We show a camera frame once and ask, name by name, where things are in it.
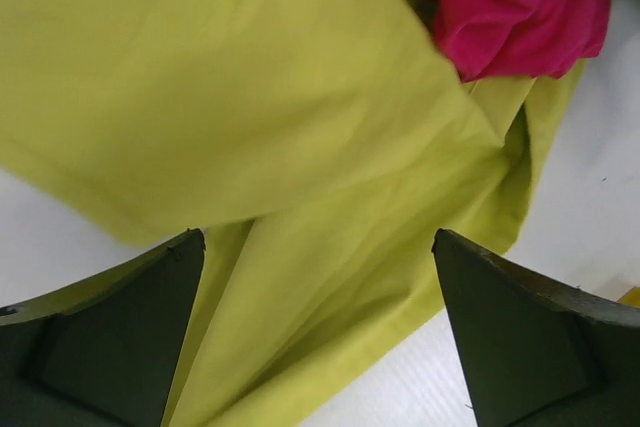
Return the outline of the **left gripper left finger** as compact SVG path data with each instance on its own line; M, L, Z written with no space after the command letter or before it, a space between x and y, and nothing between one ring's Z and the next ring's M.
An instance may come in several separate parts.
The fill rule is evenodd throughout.
M204 264L188 230L1 309L4 426L159 426Z

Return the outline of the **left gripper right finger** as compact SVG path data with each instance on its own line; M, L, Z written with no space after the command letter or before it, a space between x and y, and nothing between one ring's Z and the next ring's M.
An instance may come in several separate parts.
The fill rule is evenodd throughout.
M432 252L478 425L638 425L638 308L451 230Z

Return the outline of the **yellow-green cloth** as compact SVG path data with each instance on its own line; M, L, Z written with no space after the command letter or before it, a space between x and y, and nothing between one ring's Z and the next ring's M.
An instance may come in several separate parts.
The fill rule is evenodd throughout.
M294 426L515 243L589 59L461 80L420 0L1 0L1 265L204 264L159 426Z

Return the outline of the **pink red cloth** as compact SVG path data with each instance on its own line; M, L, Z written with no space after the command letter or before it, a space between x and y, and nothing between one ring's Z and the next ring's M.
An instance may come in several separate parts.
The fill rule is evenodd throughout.
M420 0L434 4L437 49L462 81L564 76L597 57L611 0Z

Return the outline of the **yellow cube block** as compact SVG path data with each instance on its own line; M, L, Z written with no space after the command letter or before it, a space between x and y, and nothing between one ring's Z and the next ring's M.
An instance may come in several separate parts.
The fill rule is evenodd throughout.
M619 300L619 303L635 308L640 308L640 287L633 287L627 291Z

